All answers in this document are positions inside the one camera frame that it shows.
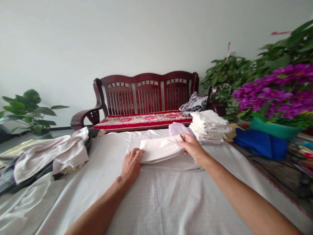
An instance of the forearm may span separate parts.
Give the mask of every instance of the forearm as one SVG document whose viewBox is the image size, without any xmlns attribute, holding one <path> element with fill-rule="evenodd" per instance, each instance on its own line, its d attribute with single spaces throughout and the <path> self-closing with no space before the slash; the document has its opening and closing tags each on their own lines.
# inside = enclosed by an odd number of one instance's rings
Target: forearm
<svg viewBox="0 0 313 235">
<path fill-rule="evenodd" d="M 301 234 L 280 211 L 210 156 L 202 164 L 253 234 Z"/>
<path fill-rule="evenodd" d="M 65 235 L 104 234 L 129 188 L 128 182 L 121 177 L 116 178 L 111 187 L 79 217 Z"/>
</svg>

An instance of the wooden bench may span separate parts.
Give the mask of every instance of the wooden bench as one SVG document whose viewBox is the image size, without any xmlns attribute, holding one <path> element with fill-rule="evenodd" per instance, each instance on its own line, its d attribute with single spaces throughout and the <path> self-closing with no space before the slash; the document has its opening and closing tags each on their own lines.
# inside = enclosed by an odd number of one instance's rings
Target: wooden bench
<svg viewBox="0 0 313 235">
<path fill-rule="evenodd" d="M 188 125 L 192 118 L 183 117 L 178 108 L 189 100 L 193 92 L 198 92 L 198 86 L 198 74 L 184 71 L 96 78 L 96 106 L 76 113 L 71 127 L 74 130 L 83 128 L 85 117 L 93 125 L 98 124 L 93 128 L 108 132 L 164 128 L 174 121 Z M 101 109 L 105 119 L 100 123 Z M 217 103 L 208 102 L 207 109 L 223 112 L 223 106 Z"/>
</svg>

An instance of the bench backrest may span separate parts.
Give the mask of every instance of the bench backrest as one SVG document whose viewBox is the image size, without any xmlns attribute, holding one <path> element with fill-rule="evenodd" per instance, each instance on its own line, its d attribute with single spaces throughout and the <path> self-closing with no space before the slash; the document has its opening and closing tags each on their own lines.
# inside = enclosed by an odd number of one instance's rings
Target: bench backrest
<svg viewBox="0 0 313 235">
<path fill-rule="evenodd" d="M 198 74 L 184 71 L 165 75 L 142 73 L 134 77 L 111 75 L 94 81 L 95 91 L 99 91 L 97 100 L 101 100 L 105 115 L 177 110 L 198 91 L 198 86 Z"/>
</svg>

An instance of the pile of clothes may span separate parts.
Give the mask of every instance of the pile of clothes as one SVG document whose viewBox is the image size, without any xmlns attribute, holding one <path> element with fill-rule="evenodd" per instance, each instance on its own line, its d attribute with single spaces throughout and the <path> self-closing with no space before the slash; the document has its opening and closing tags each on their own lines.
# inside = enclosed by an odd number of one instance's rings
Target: pile of clothes
<svg viewBox="0 0 313 235">
<path fill-rule="evenodd" d="M 202 144 L 221 144 L 226 133 L 232 132 L 228 121 L 220 117 L 213 110 L 191 113 L 193 117 L 190 129 Z"/>
<path fill-rule="evenodd" d="M 52 172 L 55 179 L 80 169 L 89 160 L 93 137 L 105 131 L 88 129 L 76 131 L 72 136 L 28 141 L 0 155 L 0 196 L 16 193 Z"/>
</svg>

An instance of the pink cloth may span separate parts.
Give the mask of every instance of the pink cloth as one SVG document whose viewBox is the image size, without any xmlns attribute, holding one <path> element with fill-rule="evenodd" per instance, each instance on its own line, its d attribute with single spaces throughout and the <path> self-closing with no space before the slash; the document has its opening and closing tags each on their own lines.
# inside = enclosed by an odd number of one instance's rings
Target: pink cloth
<svg viewBox="0 0 313 235">
<path fill-rule="evenodd" d="M 192 131 L 185 127 L 184 124 L 178 123 L 178 122 L 173 122 L 172 124 L 169 125 L 169 131 L 170 131 L 170 136 L 175 136 L 178 134 L 189 134 L 194 137 Z"/>
</svg>

